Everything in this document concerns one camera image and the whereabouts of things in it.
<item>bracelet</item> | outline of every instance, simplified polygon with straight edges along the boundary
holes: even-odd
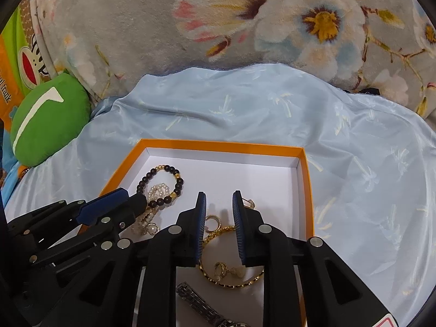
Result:
[[[214,215],[213,215],[213,216],[210,215],[209,218],[215,220],[216,217],[215,217]],[[206,237],[206,238],[203,240],[203,248],[204,248],[204,247],[205,247],[205,246],[206,246],[210,241],[212,241],[214,238],[216,238],[216,237],[222,235],[222,234],[225,233],[225,232],[231,232],[231,231],[236,231],[235,226],[224,226],[224,227],[221,227],[221,222],[219,222],[219,227],[218,227],[215,231],[213,231],[212,233],[210,233],[210,235],[208,235],[208,237]],[[220,268],[222,269],[222,274],[223,274],[224,276],[225,276],[225,272],[230,271],[230,270],[227,269],[227,266],[225,265],[225,263],[217,262],[217,263],[215,264],[215,272],[216,272],[216,270],[217,270],[218,267],[220,267]],[[262,270],[262,271],[260,272],[260,274],[258,274],[256,277],[250,279],[249,281],[246,281],[245,283],[242,283],[242,284],[239,284],[239,285],[228,285],[228,284],[223,284],[223,283],[220,283],[219,281],[216,281],[216,280],[212,279],[212,278],[207,274],[207,272],[204,270],[204,268],[203,268],[203,266],[202,266],[202,264],[201,264],[201,257],[200,257],[200,259],[199,259],[199,266],[198,266],[198,268],[199,268],[200,271],[203,273],[204,277],[205,277],[206,279],[208,279],[208,281],[210,281],[211,283],[213,283],[213,284],[215,284],[215,285],[218,285],[218,286],[222,286],[222,287],[224,287],[224,288],[230,288],[230,289],[239,289],[239,288],[245,288],[246,286],[250,286],[250,285],[254,284],[256,281],[258,281],[258,280],[263,276],[263,273],[265,272],[265,270]]]
[[[176,185],[171,193],[169,192],[169,187],[165,183],[160,183],[151,187],[148,192],[147,208],[145,209],[145,212],[137,218],[137,222],[139,223],[138,227],[133,227],[133,230],[140,235],[146,235],[149,233],[154,236],[157,234],[159,232],[159,227],[151,221],[158,212],[158,209],[161,209],[159,207],[163,207],[165,204],[170,204],[182,194],[184,180],[180,177],[180,171],[170,165],[159,165],[152,168],[138,183],[137,193],[145,195],[145,186],[161,170],[173,174],[176,179]]]

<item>black beaded bracelet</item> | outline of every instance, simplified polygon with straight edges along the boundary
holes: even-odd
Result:
[[[174,199],[176,199],[178,196],[182,194],[182,188],[183,188],[183,178],[180,177],[180,171],[178,169],[175,169],[173,166],[170,165],[159,165],[155,168],[152,168],[150,172],[148,172],[144,177],[142,177],[142,180],[139,182],[137,186],[137,193],[140,193],[142,195],[144,194],[144,188],[147,185],[147,183],[161,170],[165,170],[165,172],[169,172],[173,174],[173,176],[176,179],[176,185],[174,186],[174,190],[167,195],[165,198],[159,198],[155,201],[149,201],[148,207],[154,209],[157,206],[163,206],[165,204],[171,203]]]

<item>orange box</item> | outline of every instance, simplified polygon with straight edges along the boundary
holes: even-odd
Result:
[[[193,208],[200,191],[207,197],[206,215],[219,216],[223,226],[233,225],[232,194],[240,190],[244,198],[254,200],[265,223],[289,237],[306,240],[314,236],[310,177],[302,147],[142,139],[112,175],[101,195],[119,187],[133,195],[142,177],[151,168],[163,164],[176,167],[184,185],[182,195],[154,217],[153,222],[161,228],[174,224],[180,212]],[[175,179],[160,171],[149,182],[146,192],[160,182],[172,190]],[[215,224],[207,221],[206,225]],[[121,236],[134,241],[151,238],[149,235],[138,237],[130,229]],[[223,234],[211,241],[202,257],[204,269],[210,276],[217,261],[229,267],[240,265],[235,234]],[[246,277],[256,276],[258,270],[259,267],[247,268]],[[228,284],[238,284],[237,278],[225,279]],[[262,326],[263,280],[241,290],[230,290],[211,284],[198,269],[177,268],[177,283],[182,281],[187,281],[226,318],[251,327]],[[196,326],[192,311],[178,300],[177,320]]]

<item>floral blanket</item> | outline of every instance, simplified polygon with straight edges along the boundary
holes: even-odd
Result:
[[[416,0],[37,0],[37,15],[48,69],[96,102],[144,74],[281,62],[436,116],[436,31]]]

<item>yellow flower center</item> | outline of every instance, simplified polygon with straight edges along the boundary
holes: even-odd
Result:
[[[430,44],[436,43],[435,29],[429,24],[426,25],[426,38],[430,42]]]
[[[339,18],[331,11],[313,10],[310,14],[303,16],[302,21],[309,25],[310,34],[318,36],[320,43],[334,40],[339,33]]]

